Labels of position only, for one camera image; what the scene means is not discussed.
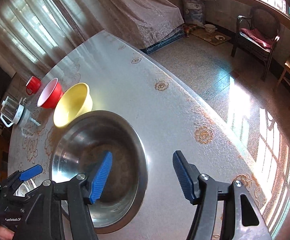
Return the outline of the left hand pink nails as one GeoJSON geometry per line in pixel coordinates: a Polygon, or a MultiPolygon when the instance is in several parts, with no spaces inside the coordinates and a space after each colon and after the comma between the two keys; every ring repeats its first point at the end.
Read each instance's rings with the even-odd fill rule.
{"type": "Polygon", "coordinates": [[[0,240],[12,240],[14,232],[0,224],[0,240]]]}

